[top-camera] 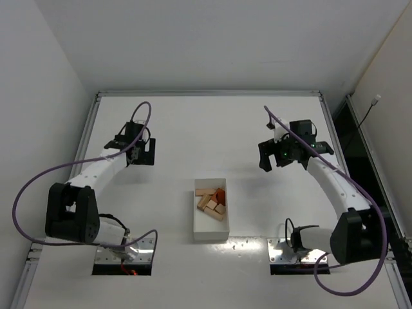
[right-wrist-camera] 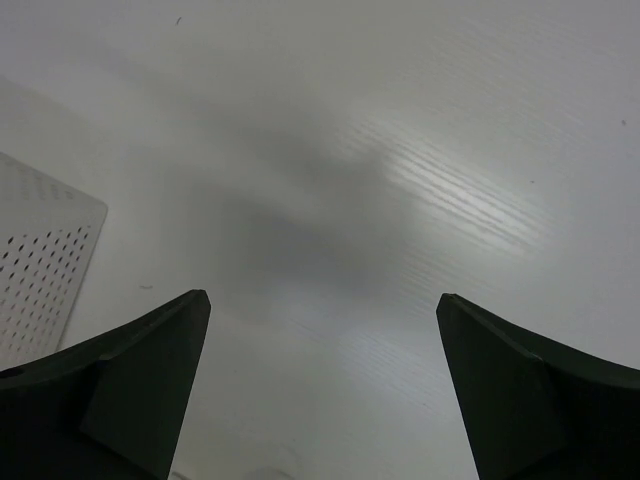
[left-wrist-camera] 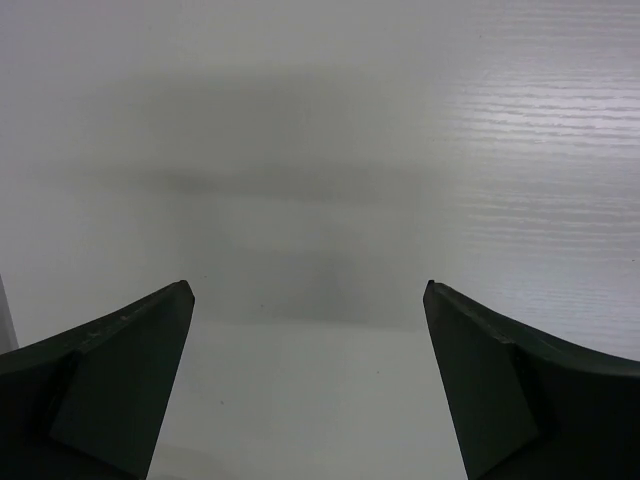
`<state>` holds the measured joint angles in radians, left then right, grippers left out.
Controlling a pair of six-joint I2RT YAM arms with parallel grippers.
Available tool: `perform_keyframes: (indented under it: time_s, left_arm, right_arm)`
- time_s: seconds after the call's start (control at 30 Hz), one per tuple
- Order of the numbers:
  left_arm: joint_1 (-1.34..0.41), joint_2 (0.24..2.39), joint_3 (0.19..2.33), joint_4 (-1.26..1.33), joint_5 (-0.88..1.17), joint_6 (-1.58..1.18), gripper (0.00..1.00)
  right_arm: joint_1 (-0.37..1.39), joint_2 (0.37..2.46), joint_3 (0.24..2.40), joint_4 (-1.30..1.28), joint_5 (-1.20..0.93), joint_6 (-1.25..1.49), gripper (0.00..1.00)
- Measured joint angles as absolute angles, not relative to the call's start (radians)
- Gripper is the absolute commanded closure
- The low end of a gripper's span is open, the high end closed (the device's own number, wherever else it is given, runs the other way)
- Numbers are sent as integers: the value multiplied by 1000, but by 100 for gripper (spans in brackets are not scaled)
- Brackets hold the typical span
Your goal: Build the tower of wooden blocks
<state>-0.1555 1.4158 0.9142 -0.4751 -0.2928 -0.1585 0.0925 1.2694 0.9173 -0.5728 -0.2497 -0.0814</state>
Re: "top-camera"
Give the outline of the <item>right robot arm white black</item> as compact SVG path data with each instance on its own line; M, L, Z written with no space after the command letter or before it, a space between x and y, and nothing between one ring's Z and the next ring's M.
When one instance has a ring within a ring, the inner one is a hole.
M316 139L317 129L311 120L287 122L281 126L270 119L267 127L274 137L258 145L259 167L272 170L270 156L278 167L301 164L319 184L336 215L334 229L318 225L294 227L289 246L294 252L319 249L332 254L340 264L378 259L382 254L385 233L380 217L389 218L383 209L375 210L370 199L342 176L332 147Z

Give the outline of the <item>long light wood block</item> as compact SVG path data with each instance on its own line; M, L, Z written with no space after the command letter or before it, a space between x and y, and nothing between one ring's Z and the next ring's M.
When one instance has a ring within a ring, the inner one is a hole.
M196 189L195 196L213 195L215 192L216 189Z

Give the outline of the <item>light wood rectangular block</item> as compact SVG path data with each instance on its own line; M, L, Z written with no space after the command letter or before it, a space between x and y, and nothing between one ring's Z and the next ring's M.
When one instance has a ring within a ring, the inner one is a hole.
M210 217L212 217L212 218L214 218L215 220L218 220L218 221L223 221L223 219L224 219L223 214L218 214L217 212L212 211L208 208L205 208L204 213L206 213L208 216L210 216Z

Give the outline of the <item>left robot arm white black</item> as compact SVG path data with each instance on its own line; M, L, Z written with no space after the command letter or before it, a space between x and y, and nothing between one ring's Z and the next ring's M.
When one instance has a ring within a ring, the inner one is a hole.
M155 164L156 139L142 123L126 122L103 148L96 162L48 193L45 232L51 238L109 247L126 244L128 229L98 211L97 198L112 179L130 165Z

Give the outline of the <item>white perforated box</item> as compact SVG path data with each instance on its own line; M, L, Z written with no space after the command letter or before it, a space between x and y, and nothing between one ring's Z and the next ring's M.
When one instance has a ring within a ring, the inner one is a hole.
M224 178L195 179L193 234L197 242L229 238L229 203Z

